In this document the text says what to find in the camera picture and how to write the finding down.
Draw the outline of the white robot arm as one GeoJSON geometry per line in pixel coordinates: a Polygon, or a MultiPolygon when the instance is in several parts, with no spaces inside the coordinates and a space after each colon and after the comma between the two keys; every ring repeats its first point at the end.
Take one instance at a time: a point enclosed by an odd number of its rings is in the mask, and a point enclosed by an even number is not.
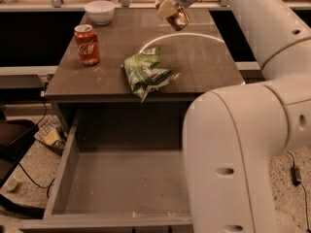
{"type": "MultiPolygon", "coordinates": [[[[158,0],[172,16],[197,0],[158,0]]],[[[226,0],[262,83],[209,91],[190,105],[183,154],[194,233],[278,233],[269,161],[310,143],[311,30],[282,0],[226,0]]]]}

